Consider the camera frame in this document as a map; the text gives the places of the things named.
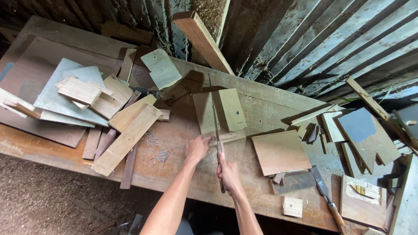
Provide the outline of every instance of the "saw handle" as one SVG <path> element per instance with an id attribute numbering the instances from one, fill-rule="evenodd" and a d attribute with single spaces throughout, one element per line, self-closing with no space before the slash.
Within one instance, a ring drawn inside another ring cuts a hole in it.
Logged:
<path id="1" fill-rule="evenodd" d="M 329 209 L 332 212 L 332 215 L 334 216 L 335 221 L 337 222 L 338 228 L 340 232 L 344 235 L 349 234 L 347 226 L 344 223 L 344 220 L 342 219 L 341 215 L 338 213 L 337 207 L 334 203 L 328 204 Z"/>
<path id="2" fill-rule="evenodd" d="M 221 153 L 225 153 L 225 152 L 224 152 L 224 143 L 222 143 L 222 142 L 220 142 L 220 141 L 217 141 L 216 146 L 217 146 L 217 150 L 218 150 L 218 154 L 217 154 L 217 157 L 218 157 L 218 164 L 220 165 L 220 164 L 221 164 L 221 161 L 220 161 L 220 156 L 221 156 Z M 222 180 L 221 180 L 219 183 L 221 184 L 221 192 L 222 192 L 222 193 L 225 193 L 225 186 L 224 186 L 224 183 L 222 182 Z"/>

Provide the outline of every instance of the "corrugated metal wall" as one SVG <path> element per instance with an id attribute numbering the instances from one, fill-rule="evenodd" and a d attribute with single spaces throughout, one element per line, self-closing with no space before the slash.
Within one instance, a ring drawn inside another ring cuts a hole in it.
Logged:
<path id="1" fill-rule="evenodd" d="M 339 104 L 356 98 L 348 76 L 388 108 L 418 97 L 418 0 L 0 0 L 0 23 L 37 14 L 99 33 L 111 20 L 204 63 L 171 20 L 186 10 L 198 12 L 238 76 Z"/>

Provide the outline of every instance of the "person's left hand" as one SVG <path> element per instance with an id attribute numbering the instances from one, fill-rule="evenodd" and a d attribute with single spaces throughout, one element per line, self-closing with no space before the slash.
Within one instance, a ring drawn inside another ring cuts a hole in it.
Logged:
<path id="1" fill-rule="evenodd" d="M 191 163 L 193 167 L 206 156 L 209 150 L 209 141 L 212 137 L 203 138 L 203 135 L 199 135 L 194 140 L 189 140 L 186 146 L 186 159 L 184 163 Z"/>

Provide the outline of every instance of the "workbench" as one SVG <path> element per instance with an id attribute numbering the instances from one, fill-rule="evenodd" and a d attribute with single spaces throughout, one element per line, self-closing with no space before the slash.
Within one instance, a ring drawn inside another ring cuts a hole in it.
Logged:
<path id="1" fill-rule="evenodd" d="M 137 59 L 135 60 L 132 71 L 133 78 L 131 77 L 130 84 L 132 87 L 149 88 L 153 86 L 148 70 L 139 59 L 141 55 L 150 52 L 150 49 L 117 41 L 38 16 L 32 16 L 19 33 L 14 43 L 0 60 L 0 69 L 3 69 L 7 62 L 16 62 L 35 37 L 61 43 L 119 65 L 122 63 L 125 54 L 123 49 L 136 48 Z M 213 86 L 237 89 L 247 121 L 247 127 L 244 129 L 247 138 L 225 143 L 224 146 L 227 160 L 238 164 L 241 180 L 254 212 L 303 225 L 338 231 L 328 205 L 316 187 L 284 194 L 303 199 L 302 218 L 282 215 L 282 196 L 273 194 L 268 178 L 262 174 L 251 141 L 251 136 L 254 135 L 289 130 L 292 128 L 288 125 L 289 121 L 323 108 L 327 104 L 180 59 L 171 59 L 183 77 L 183 85 L 188 87 L 192 94 L 199 93 L 209 87 L 209 75 Z M 156 102 L 155 106 L 170 109 L 171 116 L 169 122 L 157 121 L 154 123 L 150 132 L 163 143 L 164 147 L 171 148 L 176 143 L 179 144 L 179 147 L 174 150 L 174 155 L 170 156 L 163 167 L 163 164 L 155 158 L 154 161 L 148 161 L 156 154 L 149 151 L 145 141 L 139 142 L 132 185 L 164 192 L 183 165 L 184 148 L 188 140 L 195 138 L 200 134 L 200 131 L 192 96 L 183 96 L 173 102 L 171 106 L 162 102 Z M 86 139 L 87 133 L 84 134 L 76 148 L 70 148 L 9 126 L 0 125 L 1 153 L 104 178 L 103 175 L 91 170 L 89 165 L 83 164 L 85 160 L 81 156 Z M 331 191 L 332 199 L 339 208 L 340 176 L 344 174 L 344 169 L 347 170 L 347 168 L 341 154 L 342 151 L 337 149 L 333 143 L 328 143 L 328 145 L 332 154 L 323 154 L 321 140 L 319 139 L 313 145 L 303 143 L 311 164 L 316 164 L 319 167 Z M 107 178 L 120 181 L 124 166 L 125 163 L 122 161 L 114 173 Z M 232 198 L 228 194 L 220 192 L 216 170 L 216 148 L 211 147 L 208 155 L 195 170 L 187 197 L 233 208 Z M 346 224 L 351 226 L 352 234 L 360 234 L 360 231 L 365 228 L 350 221 L 346 221 Z"/>

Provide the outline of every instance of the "person's right hand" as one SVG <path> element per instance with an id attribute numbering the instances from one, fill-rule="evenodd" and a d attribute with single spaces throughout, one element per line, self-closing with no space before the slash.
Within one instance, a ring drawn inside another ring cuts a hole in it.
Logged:
<path id="1" fill-rule="evenodd" d="M 220 153 L 220 164 L 218 165 L 218 179 L 223 181 L 225 189 L 229 195 L 236 196 L 238 193 L 244 191 L 241 184 L 240 174 L 238 173 L 238 167 L 235 162 L 227 162 L 225 154 Z"/>

